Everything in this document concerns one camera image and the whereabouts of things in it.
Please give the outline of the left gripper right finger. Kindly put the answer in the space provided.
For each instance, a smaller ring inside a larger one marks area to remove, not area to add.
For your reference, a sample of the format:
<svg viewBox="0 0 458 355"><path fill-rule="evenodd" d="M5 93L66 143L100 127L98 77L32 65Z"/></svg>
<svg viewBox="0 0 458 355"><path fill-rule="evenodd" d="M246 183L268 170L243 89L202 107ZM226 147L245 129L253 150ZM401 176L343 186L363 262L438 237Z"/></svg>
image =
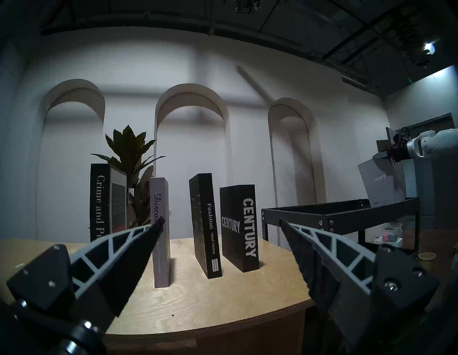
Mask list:
<svg viewBox="0 0 458 355"><path fill-rule="evenodd" d="M401 337L429 304L439 280L402 249L376 253L335 233L280 219L280 227L317 310L346 349L373 349Z"/></svg>

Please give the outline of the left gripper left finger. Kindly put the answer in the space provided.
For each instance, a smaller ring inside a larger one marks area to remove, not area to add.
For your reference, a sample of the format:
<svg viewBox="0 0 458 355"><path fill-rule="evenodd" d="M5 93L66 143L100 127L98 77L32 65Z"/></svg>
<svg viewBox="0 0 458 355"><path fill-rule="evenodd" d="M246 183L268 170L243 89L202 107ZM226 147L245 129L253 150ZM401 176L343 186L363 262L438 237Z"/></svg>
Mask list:
<svg viewBox="0 0 458 355"><path fill-rule="evenodd" d="M6 283L16 301L62 320L89 321L105 332L135 290L163 231L153 224L103 236L75 253L53 245Z"/></svg>

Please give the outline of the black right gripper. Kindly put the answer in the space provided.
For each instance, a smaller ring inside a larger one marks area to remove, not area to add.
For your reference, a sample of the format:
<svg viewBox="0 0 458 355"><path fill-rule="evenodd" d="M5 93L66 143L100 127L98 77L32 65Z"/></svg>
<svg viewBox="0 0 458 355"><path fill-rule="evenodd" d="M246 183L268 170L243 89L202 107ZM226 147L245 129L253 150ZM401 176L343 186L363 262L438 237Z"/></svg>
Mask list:
<svg viewBox="0 0 458 355"><path fill-rule="evenodd" d="M412 137L408 127L402 127L397 131L387 127L387 136L389 143L391 143L387 150L387 157L391 161L398 163L411 159L407 145Z"/></svg>

